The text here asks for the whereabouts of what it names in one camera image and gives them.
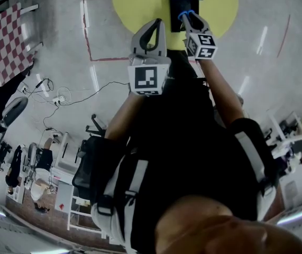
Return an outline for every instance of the table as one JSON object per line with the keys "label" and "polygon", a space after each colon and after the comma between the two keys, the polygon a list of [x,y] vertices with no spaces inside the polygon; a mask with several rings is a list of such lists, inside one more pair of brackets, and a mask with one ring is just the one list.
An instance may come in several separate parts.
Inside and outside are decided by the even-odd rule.
{"label": "table", "polygon": [[59,182],[54,209],[63,213],[69,213],[71,208],[72,185]]}
{"label": "table", "polygon": [[28,54],[20,23],[21,3],[0,14],[0,86],[33,64]]}

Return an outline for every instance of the power strip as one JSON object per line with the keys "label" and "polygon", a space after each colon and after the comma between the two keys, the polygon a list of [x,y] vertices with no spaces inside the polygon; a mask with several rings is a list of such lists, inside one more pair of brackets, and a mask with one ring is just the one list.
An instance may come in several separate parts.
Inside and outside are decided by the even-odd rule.
{"label": "power strip", "polygon": [[59,96],[59,97],[55,97],[54,99],[53,99],[53,102],[54,102],[54,104],[61,104],[61,103],[63,103],[63,102],[66,102],[66,98],[64,97],[64,96]]}

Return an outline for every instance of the red and white checkered pattern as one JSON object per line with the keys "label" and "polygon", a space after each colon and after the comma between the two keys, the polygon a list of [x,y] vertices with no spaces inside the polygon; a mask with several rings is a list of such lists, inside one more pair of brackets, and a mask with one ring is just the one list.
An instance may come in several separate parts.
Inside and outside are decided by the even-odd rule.
{"label": "red and white checkered pattern", "polygon": [[0,14],[0,86],[33,63],[24,45],[20,9],[18,3]]}

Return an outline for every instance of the concrete floor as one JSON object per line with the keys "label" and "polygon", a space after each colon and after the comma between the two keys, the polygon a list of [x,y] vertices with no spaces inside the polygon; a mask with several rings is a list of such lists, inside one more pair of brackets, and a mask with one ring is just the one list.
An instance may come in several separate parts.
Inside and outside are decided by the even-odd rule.
{"label": "concrete floor", "polygon": [[[28,107],[6,134],[13,146],[40,140],[45,129],[43,119],[56,109],[45,102],[56,96],[58,88],[67,87],[75,102],[111,81],[127,83],[128,61],[96,60],[127,57],[132,38],[115,13],[112,0],[10,2],[18,1],[22,7],[39,3],[39,10],[23,16],[22,23],[27,42],[44,43],[25,83],[32,91],[39,78],[50,78],[54,91],[30,97]],[[302,0],[239,0],[237,18],[218,44],[215,63],[244,98],[249,116],[263,129],[270,126],[267,110],[273,110],[278,121],[293,110],[302,116]],[[66,88],[60,93],[70,100]],[[91,115],[96,113],[107,124],[127,95],[127,86],[111,84],[87,101],[59,108],[45,123],[69,132],[80,142],[88,138],[85,126],[91,125]]]}

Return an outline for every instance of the white shoulder strap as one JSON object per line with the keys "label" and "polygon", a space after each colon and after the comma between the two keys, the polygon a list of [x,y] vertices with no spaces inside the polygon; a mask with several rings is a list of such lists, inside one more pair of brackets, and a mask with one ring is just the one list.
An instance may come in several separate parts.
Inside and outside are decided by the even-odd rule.
{"label": "white shoulder strap", "polygon": [[[125,156],[120,160],[120,163],[115,169],[112,178],[106,185],[104,197],[107,197],[108,201],[112,201],[113,199],[114,189],[119,176],[120,165],[124,158]],[[114,238],[122,245],[125,244],[116,208],[111,206],[102,207],[98,203],[96,203],[92,206],[91,215],[93,222],[96,223],[96,225],[101,228],[101,230],[103,230],[108,236]]]}
{"label": "white shoulder strap", "polygon": [[[114,189],[119,176],[120,165],[124,157],[121,159],[114,175],[109,180],[104,191],[104,197],[113,198]],[[94,204],[91,209],[91,215],[94,223],[97,224],[108,236],[114,238],[121,245],[125,246],[128,254],[135,254],[137,251],[131,246],[131,233],[133,224],[133,215],[135,209],[135,198],[139,192],[143,182],[144,175],[148,166],[148,161],[139,160],[134,172],[134,176],[129,190],[125,192],[126,206],[124,209],[124,235],[120,227],[118,212],[115,207],[102,207],[98,203]]]}
{"label": "white shoulder strap", "polygon": [[[257,178],[257,182],[261,183],[266,179],[265,176],[265,166],[261,160],[261,157],[255,148],[251,139],[247,136],[246,133],[240,132],[235,135],[238,139],[240,145],[245,151],[249,161],[251,162],[252,168]],[[268,187],[264,190],[264,193],[258,192],[257,195],[257,214],[258,220],[261,221],[272,205],[274,198],[276,196],[276,188],[274,186]]]}
{"label": "white shoulder strap", "polygon": [[125,206],[125,244],[126,250],[128,252],[131,247],[131,233],[132,233],[132,224],[133,224],[133,215],[135,209],[135,197],[139,193],[140,186],[144,180],[145,172],[148,166],[148,161],[139,160],[135,169],[135,173],[130,185],[130,189],[125,192],[126,199],[128,199]]}

